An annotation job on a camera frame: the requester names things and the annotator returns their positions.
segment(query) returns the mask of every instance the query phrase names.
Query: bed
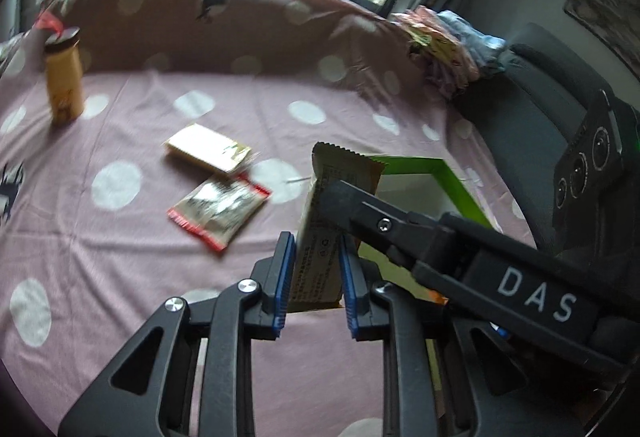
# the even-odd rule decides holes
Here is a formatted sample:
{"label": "bed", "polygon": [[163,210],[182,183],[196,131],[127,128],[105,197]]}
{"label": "bed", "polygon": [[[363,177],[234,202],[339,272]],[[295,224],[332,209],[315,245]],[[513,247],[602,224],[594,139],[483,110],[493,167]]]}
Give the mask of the bed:
{"label": "bed", "polygon": [[[446,160],[495,229],[532,244],[520,208],[473,125],[407,56],[396,25],[345,0],[51,0],[81,28],[81,118],[50,126],[33,29],[0,78],[0,357],[55,431],[73,402],[170,296],[215,296],[296,232],[310,153]],[[223,255],[166,210],[207,173],[162,143],[191,122],[259,155],[273,193]],[[382,346],[355,343],[340,309],[296,313],[255,342],[261,436],[378,435]]]}

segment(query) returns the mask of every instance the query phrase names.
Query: camera module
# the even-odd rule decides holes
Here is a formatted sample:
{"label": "camera module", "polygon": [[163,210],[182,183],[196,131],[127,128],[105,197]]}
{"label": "camera module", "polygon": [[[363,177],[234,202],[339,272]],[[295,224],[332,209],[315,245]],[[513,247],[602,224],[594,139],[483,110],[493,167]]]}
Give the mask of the camera module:
{"label": "camera module", "polygon": [[556,188],[556,207],[562,208],[564,204],[564,200],[566,198],[566,180],[564,177],[560,179],[558,182],[558,187]]}
{"label": "camera module", "polygon": [[580,152],[574,161],[574,168],[569,177],[569,187],[574,198],[578,198],[587,184],[587,158]]}
{"label": "camera module", "polygon": [[593,136],[593,167],[600,171],[604,168],[609,159],[609,132],[603,126],[596,130]]}

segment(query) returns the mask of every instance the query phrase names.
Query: green box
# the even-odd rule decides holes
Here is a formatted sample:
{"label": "green box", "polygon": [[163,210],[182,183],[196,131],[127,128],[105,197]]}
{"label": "green box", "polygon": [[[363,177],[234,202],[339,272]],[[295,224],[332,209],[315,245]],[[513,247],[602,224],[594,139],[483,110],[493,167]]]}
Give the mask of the green box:
{"label": "green box", "polygon": [[[372,156],[385,163],[376,197],[406,211],[439,219],[449,211],[486,227],[492,227],[462,182],[443,159],[425,157]],[[378,264],[383,279],[407,289],[415,297],[433,300],[434,295],[418,285],[411,273],[392,264],[382,253],[362,243],[358,254]]]}

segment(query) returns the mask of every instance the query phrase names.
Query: red ribbon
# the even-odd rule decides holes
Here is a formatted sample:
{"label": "red ribbon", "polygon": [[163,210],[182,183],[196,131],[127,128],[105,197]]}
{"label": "red ribbon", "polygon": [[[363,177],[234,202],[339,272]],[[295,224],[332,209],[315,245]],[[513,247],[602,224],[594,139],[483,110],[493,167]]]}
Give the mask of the red ribbon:
{"label": "red ribbon", "polygon": [[58,18],[53,16],[52,13],[46,10],[42,11],[36,18],[35,27],[36,29],[51,29],[58,35],[58,38],[62,36],[62,33],[65,30],[65,25]]}

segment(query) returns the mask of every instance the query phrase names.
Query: snack bar wrapper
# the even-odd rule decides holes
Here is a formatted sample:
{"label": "snack bar wrapper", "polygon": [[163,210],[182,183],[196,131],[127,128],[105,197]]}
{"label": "snack bar wrapper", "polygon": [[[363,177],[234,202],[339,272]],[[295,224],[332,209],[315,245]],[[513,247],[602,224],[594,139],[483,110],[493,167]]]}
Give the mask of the snack bar wrapper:
{"label": "snack bar wrapper", "polygon": [[212,177],[171,208],[168,215],[220,252],[269,195],[264,188],[241,177]]}
{"label": "snack bar wrapper", "polygon": [[293,271],[289,312],[338,308],[342,296],[340,277],[341,231],[318,214],[322,191],[342,180],[376,193],[385,165],[333,144],[316,143],[311,153],[314,179],[300,224],[298,257]]}
{"label": "snack bar wrapper", "polygon": [[256,155],[247,145],[197,123],[182,128],[164,145],[170,153],[229,177],[241,174]]}

